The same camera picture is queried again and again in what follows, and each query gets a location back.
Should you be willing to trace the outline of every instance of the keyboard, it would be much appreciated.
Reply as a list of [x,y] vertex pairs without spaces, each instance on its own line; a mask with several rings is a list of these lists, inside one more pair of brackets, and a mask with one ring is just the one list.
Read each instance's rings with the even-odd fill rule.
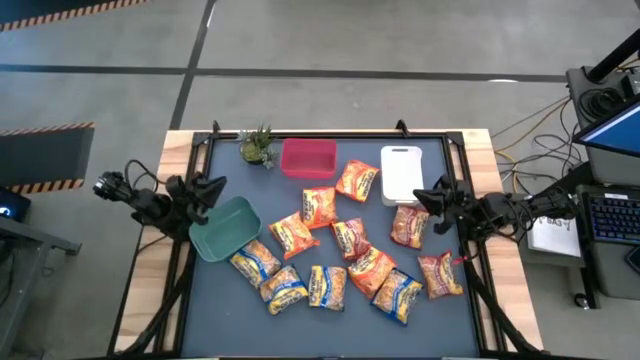
[[593,239],[640,245],[640,192],[590,188],[581,198]]

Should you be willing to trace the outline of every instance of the snack bag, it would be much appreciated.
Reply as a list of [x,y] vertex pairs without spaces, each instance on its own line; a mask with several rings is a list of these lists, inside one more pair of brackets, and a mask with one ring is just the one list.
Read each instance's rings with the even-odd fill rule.
[[364,231],[364,223],[360,218],[334,223],[331,225],[331,230],[345,260],[356,260],[371,247],[367,240],[367,233]]
[[277,315],[291,304],[309,296],[296,268],[287,265],[260,285],[260,296],[267,303],[271,315]]
[[309,306],[343,311],[346,283],[347,270],[344,268],[312,266],[309,280]]
[[336,189],[302,190],[302,222],[309,230],[327,226],[336,220]]
[[378,171],[380,169],[358,160],[349,160],[336,184],[336,190],[353,200],[365,202]]
[[371,304],[386,313],[387,317],[406,326],[409,311],[420,290],[422,290],[422,284],[404,272],[393,269]]
[[282,265],[258,240],[253,240],[238,250],[229,261],[256,289]]
[[367,299],[371,299],[394,267],[396,263],[389,255],[371,247],[349,266],[349,276]]
[[400,245],[421,249],[427,219],[429,219],[429,213],[425,210],[398,206],[396,218],[393,220],[391,240]]
[[440,256],[418,256],[420,268],[427,280],[427,295],[436,299],[443,295],[462,295],[464,289],[456,282],[451,267],[451,251]]
[[282,245],[285,260],[289,260],[312,246],[320,245],[320,242],[311,236],[311,231],[300,220],[299,211],[269,225],[269,230]]

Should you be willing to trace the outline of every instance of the pink container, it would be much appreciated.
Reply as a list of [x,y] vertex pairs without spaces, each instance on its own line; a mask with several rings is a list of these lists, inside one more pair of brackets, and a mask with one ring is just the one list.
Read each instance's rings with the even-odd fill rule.
[[282,143],[282,172],[295,178],[330,179],[336,173],[335,140],[285,139]]

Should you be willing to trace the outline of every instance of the concrete floor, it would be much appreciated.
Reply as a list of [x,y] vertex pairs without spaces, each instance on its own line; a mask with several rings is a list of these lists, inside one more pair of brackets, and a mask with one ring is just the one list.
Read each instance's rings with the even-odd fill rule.
[[[0,64],[186,67],[205,3],[152,0],[0,33]],[[597,62],[639,20],[632,0],[219,0],[199,67],[561,75]],[[181,83],[170,75],[0,73],[0,129],[95,121],[87,184],[129,158],[153,170]],[[566,94],[561,83],[196,77],[181,128],[207,129],[213,119],[234,129],[261,122],[389,128],[402,118],[411,127],[495,133]],[[571,106],[565,115],[572,127]],[[562,134],[557,116],[540,133]],[[540,151],[527,138],[509,153]],[[522,169],[559,176],[560,167],[541,160]],[[548,185],[524,182],[533,191]],[[51,260],[56,273],[41,282],[18,346],[54,359],[100,356],[139,226],[126,206],[98,199],[88,185],[31,198],[32,224],[84,246],[76,259]],[[640,303],[605,299],[602,310],[584,312],[573,306],[562,269],[525,270],[548,350],[614,359],[640,353]]]

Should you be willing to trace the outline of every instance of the green bowl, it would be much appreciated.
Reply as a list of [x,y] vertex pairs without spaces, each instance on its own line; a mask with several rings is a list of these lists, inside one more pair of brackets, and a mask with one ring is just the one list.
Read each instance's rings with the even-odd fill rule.
[[236,196],[209,209],[206,225],[192,224],[189,228],[191,242],[207,262],[229,258],[262,231],[262,222],[249,200]]

